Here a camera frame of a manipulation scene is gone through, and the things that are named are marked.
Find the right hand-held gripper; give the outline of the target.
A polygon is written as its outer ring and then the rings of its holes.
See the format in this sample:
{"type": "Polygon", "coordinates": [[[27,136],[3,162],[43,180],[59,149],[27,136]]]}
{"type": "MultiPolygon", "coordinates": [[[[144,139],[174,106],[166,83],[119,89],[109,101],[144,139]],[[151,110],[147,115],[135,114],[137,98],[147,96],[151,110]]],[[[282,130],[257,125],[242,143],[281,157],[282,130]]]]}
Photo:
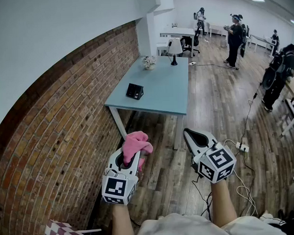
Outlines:
{"type": "Polygon", "coordinates": [[[215,184],[233,173],[237,162],[235,156],[228,147],[217,142],[210,132],[185,128],[183,136],[194,156],[194,169],[201,177],[215,184]]]}

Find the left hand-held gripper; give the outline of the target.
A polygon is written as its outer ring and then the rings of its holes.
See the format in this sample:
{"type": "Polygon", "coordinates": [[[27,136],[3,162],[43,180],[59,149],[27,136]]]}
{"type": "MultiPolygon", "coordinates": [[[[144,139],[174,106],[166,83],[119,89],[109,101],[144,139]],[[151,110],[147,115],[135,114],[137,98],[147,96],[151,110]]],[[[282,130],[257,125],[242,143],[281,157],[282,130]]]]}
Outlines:
{"type": "Polygon", "coordinates": [[[128,205],[137,189],[137,172],[141,151],[132,157],[129,168],[124,165],[119,148],[109,158],[102,181],[102,197],[107,203],[128,205]]]}

